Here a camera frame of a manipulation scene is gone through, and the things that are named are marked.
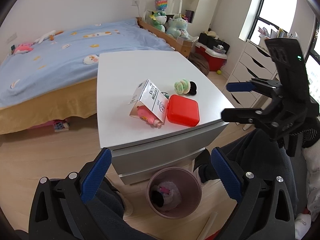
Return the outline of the white patterned sleeve forearm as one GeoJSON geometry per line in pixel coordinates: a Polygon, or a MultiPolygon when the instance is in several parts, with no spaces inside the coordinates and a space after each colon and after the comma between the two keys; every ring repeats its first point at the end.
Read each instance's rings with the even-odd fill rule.
{"type": "Polygon", "coordinates": [[[307,167],[307,208],[315,221],[319,215],[319,118],[313,119],[303,132],[302,154],[307,167]]]}

